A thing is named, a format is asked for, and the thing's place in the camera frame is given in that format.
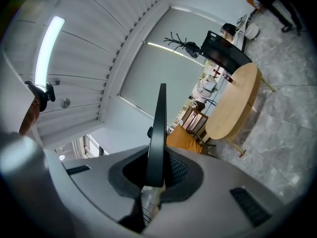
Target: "ceiling light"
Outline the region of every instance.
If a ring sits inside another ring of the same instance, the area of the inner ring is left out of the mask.
[[[46,30],[40,47],[38,60],[36,62],[34,81],[36,85],[45,86],[46,84],[46,77],[48,74],[48,67],[53,46],[64,22],[65,19],[55,16]]]

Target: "table leg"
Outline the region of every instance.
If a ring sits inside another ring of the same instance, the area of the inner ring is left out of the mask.
[[[264,82],[265,85],[271,89],[272,92],[276,92],[276,90],[262,77],[262,81]]]
[[[226,140],[229,142],[229,144],[231,144],[234,148],[236,148],[236,150],[240,153],[239,158],[241,158],[241,157],[246,153],[247,150],[244,150],[244,151],[243,151],[243,150],[240,148],[240,146],[238,146],[237,144],[233,143],[231,140],[228,140],[228,139],[226,139]]]

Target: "marble floor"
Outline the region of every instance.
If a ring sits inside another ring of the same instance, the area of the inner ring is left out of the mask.
[[[278,2],[274,5],[281,8]],[[210,152],[288,203],[305,193],[317,166],[317,53],[307,32],[282,33],[282,25],[269,11],[253,20],[261,32],[256,40],[247,41],[245,53],[276,92],[261,86],[254,105],[257,112],[251,111],[236,139],[247,150],[241,159],[225,140],[215,141]]]

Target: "white wall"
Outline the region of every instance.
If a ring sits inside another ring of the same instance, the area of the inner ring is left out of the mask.
[[[111,99],[105,126],[90,133],[109,154],[148,145],[153,118],[137,111],[119,98]]]
[[[254,10],[246,0],[175,0],[174,2],[210,12],[234,25],[240,17]]]

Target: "oval table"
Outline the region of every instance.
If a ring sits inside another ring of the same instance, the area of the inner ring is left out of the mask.
[[[227,84],[220,101],[206,122],[206,132],[212,139],[225,138],[241,153],[239,157],[242,157],[246,151],[236,145],[234,139],[253,109],[261,81],[272,92],[275,90],[263,78],[256,64],[252,62],[239,67],[231,78],[232,83]]]

